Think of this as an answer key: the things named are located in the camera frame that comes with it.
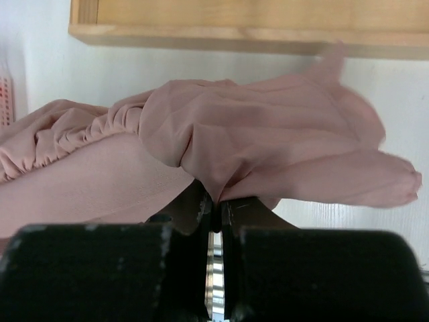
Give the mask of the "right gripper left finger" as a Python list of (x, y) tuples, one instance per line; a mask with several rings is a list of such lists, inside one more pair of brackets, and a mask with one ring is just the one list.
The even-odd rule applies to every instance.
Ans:
[(1, 320), (208, 321), (211, 211), (194, 182), (144, 223), (22, 227), (1, 259)]

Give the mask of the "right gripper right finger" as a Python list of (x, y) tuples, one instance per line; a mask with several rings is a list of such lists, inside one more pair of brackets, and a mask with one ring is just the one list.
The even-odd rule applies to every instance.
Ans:
[(228, 320), (428, 320), (425, 282), (399, 235), (300, 229), (255, 197), (219, 214)]

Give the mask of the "pink skirt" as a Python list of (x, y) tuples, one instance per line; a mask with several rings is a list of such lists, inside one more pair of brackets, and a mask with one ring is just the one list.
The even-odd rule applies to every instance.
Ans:
[(306, 72), (237, 85), (171, 80), (99, 107), (56, 100), (1, 131), (1, 237), (36, 223), (139, 223), (200, 181), (216, 203), (258, 197), (376, 208), (421, 174), (382, 152), (384, 126), (342, 86), (342, 44)]

